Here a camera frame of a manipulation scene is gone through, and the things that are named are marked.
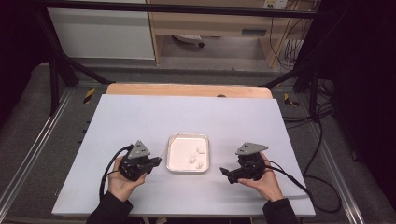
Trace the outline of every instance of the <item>black horizontal bar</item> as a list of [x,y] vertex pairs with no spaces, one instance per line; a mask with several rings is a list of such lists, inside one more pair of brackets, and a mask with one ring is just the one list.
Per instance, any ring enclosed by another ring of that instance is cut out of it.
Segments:
[[146,11],[146,12],[171,12],[171,13],[195,13],[213,15],[235,15],[253,17],[275,17],[275,18],[301,18],[301,19],[326,19],[334,15],[330,13],[315,11],[295,11],[265,8],[247,7],[202,7],[183,5],[162,5],[162,4],[138,4],[138,3],[109,3],[109,2],[88,2],[88,1],[60,1],[60,0],[35,0],[36,4],[42,7],[52,8],[73,8],[90,10],[111,10],[111,11]]

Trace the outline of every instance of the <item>yellow and black tape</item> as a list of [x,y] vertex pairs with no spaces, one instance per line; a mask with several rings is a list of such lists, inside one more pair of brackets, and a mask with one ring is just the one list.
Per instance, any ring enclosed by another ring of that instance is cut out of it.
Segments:
[[82,102],[83,104],[88,104],[93,96],[93,93],[95,92],[95,88],[90,88],[87,91],[87,94],[85,95],[84,101]]
[[294,106],[299,106],[300,104],[298,102],[293,102],[289,99],[289,95],[285,93],[285,105],[294,105]]

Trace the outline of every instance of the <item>sleeve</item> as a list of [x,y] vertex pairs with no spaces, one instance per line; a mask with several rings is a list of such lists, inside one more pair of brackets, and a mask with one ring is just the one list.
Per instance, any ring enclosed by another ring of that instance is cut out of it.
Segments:
[[107,192],[98,207],[88,217],[86,224],[119,224],[122,223],[133,206],[129,201],[123,203],[110,192]]
[[268,201],[262,211],[268,224],[298,224],[289,199],[285,198],[275,202]]

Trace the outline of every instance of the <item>hand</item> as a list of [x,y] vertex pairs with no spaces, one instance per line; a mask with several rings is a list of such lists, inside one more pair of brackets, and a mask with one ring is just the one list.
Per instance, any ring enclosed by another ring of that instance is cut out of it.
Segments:
[[121,160],[122,157],[116,158],[113,167],[114,173],[108,176],[108,191],[124,203],[137,186],[145,183],[147,174],[141,175],[136,181],[126,179],[120,172],[115,172],[118,171]]
[[[271,163],[268,161],[268,159],[265,157],[265,155],[262,152],[260,152],[260,155],[262,156],[265,165],[271,166]],[[282,191],[280,190],[279,185],[277,184],[274,170],[271,170],[269,168],[265,168],[264,174],[262,175],[262,178],[260,180],[254,181],[250,179],[241,178],[238,179],[238,182],[245,186],[254,188],[260,193],[260,195],[264,199],[270,200],[271,202],[283,199],[283,194]]]

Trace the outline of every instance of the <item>white tabletop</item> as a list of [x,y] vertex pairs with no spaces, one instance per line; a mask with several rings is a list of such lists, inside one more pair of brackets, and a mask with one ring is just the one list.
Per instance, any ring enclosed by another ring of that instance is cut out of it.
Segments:
[[[202,174],[176,175],[166,156],[130,201],[136,217],[256,217],[265,200],[254,189],[230,184],[220,167],[239,168],[235,151],[245,142],[267,145],[264,153],[304,185],[276,100],[248,98],[103,95],[52,213],[86,217],[99,204],[101,177],[114,154],[141,140],[159,157],[175,133],[198,133],[209,141],[210,166]],[[313,216],[307,195],[276,174],[297,216]]]

